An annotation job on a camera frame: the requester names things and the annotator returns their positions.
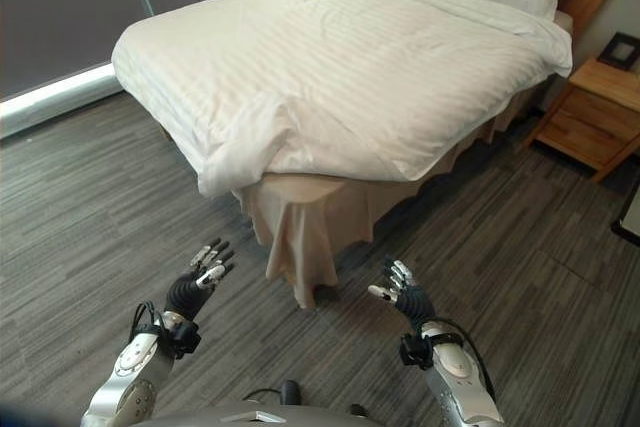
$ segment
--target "striped bedding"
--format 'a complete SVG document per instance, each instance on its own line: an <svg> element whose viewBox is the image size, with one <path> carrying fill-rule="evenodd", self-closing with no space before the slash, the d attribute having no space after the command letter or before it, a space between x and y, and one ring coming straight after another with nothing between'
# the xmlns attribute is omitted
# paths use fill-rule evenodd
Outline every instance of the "striped bedding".
<svg viewBox="0 0 640 427"><path fill-rule="evenodd" d="M567 75L571 40L485 0L208 0L130 26L112 60L215 196L265 172L419 179Z"/></svg>

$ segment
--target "wall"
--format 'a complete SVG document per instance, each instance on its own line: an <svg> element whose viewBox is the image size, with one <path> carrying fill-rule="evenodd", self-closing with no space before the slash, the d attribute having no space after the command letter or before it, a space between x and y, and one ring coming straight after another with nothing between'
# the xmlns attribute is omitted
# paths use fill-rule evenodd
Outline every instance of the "wall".
<svg viewBox="0 0 640 427"><path fill-rule="evenodd" d="M640 0L607 0L576 46L576 65L597 56L616 31L640 38ZM640 62L635 70L640 71Z"/></svg>

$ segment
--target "robotic arm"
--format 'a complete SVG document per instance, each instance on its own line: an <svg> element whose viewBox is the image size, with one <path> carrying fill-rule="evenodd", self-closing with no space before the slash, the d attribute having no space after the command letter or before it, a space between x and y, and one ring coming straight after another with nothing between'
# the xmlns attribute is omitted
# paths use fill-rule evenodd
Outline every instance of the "robotic arm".
<svg viewBox="0 0 640 427"><path fill-rule="evenodd" d="M409 319L415 335L402 338L400 356L405 365L418 365L426 371L427 383L440 402L447 425L504 427L491 380L471 339L454 322L436 316L426 292L401 261L385 261L385 274L392 287L372 285L369 292L394 305ZM478 362L463 350L463 339L450 326L464 334Z"/></svg>
<svg viewBox="0 0 640 427"><path fill-rule="evenodd" d="M162 314L145 302L138 306L129 344L118 356L113 372L95 393L82 418L83 427L125 427L151 417L156 395L175 359L193 353L200 342L193 319L222 278L233 268L228 242L204 246L191 261L190 272L169 289ZM145 311L150 324L139 325Z"/></svg>

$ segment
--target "wooden nightstand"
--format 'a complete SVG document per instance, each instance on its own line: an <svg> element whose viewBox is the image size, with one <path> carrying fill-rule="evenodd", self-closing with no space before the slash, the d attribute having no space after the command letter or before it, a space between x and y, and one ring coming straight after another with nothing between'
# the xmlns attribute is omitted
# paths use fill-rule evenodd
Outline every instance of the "wooden nightstand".
<svg viewBox="0 0 640 427"><path fill-rule="evenodd" d="M543 142L598 172L600 182L640 147L640 78L589 59L564 90L524 146Z"/></svg>

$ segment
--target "beige bed skirt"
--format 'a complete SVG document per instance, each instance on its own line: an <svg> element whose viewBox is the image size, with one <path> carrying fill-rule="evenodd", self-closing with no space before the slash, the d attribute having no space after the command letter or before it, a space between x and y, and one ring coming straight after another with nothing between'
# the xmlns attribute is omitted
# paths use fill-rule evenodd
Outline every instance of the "beige bed skirt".
<svg viewBox="0 0 640 427"><path fill-rule="evenodd" d="M313 308L314 288L338 283L334 254L354 242L372 241L378 219L401 200L415 196L428 179L450 172L475 140L490 143L494 132L506 130L531 93L516 95L501 114L469 134L418 181L267 174L259 183L234 192L253 220L258 242L271 246L267 279L284 276L300 307Z"/></svg>

